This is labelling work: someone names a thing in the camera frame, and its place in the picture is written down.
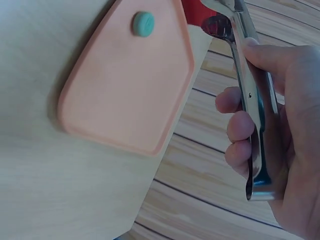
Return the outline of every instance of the pink silicone mat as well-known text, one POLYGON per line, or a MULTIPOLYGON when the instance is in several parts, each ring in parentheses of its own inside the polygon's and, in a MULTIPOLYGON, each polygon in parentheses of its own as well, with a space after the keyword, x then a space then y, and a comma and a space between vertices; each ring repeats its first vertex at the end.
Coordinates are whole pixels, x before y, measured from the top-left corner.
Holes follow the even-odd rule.
POLYGON ((182 104, 194 58, 180 0, 118 0, 91 37, 59 98, 66 132, 156 156, 182 104), (139 11, 155 18, 134 36, 139 11))

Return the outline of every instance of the tong handle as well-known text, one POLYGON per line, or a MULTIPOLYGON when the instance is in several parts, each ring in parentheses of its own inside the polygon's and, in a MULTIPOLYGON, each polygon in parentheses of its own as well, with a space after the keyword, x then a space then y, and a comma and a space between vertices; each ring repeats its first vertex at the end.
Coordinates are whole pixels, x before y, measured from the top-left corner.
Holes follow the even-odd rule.
POLYGON ((230 42, 242 93, 242 107, 252 118, 255 130, 250 137, 246 197, 249 201, 282 199, 287 185, 288 166, 281 136, 278 103, 270 73, 246 60, 241 46, 245 38, 258 39, 248 10, 231 19, 234 42, 230 42))

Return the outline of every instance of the fingernail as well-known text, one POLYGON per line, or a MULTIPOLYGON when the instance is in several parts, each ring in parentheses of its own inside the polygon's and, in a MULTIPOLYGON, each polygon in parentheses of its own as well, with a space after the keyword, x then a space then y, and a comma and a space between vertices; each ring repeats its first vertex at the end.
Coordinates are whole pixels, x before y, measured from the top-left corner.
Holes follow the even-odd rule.
POLYGON ((243 43, 245 46, 248 46, 248 47, 254 47, 254 46, 257 46, 259 45, 258 41, 255 40, 254 38, 252 37, 247 37, 245 40, 244 40, 244 43, 243 43))

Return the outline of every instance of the wooden table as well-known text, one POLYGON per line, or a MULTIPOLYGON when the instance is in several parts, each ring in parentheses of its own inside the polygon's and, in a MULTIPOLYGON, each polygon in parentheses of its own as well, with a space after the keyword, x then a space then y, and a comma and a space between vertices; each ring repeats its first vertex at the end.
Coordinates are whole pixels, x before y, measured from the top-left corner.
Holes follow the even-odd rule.
MULTIPOLYGON (((128 154, 65 134, 55 115, 64 81, 113 2, 0 2, 2 240, 109 240, 133 225, 166 147, 158 157, 128 154)), ((197 27, 189 32, 196 71, 179 116, 211 42, 197 27)))

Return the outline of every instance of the finger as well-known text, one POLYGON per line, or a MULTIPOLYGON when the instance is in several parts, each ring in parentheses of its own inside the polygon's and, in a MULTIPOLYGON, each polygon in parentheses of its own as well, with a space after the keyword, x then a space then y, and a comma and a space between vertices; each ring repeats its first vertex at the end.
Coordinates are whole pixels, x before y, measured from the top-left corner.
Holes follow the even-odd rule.
POLYGON ((285 79, 286 71, 297 55, 293 47, 259 45, 253 38, 244 41, 243 53, 254 66, 280 79, 285 79))
POLYGON ((276 93, 285 95, 285 80, 282 77, 271 74, 274 90, 276 93))
POLYGON ((281 119, 281 131, 282 131, 282 141, 284 144, 284 151, 286 152, 286 159, 289 168, 293 163, 295 155, 295 148, 293 144, 293 138, 291 134, 291 129, 289 127, 288 117, 286 113, 286 108, 284 105, 278 104, 280 119, 281 119))
POLYGON ((246 140, 255 130, 255 124, 245 111, 236 112, 230 119, 226 133, 232 143, 246 140))
POLYGON ((251 145, 248 140, 231 144, 225 152, 226 162, 241 176, 248 177, 248 162, 251 156, 251 145))
POLYGON ((215 98, 216 109, 223 114, 235 113, 241 109, 241 91, 237 86, 228 87, 215 98))

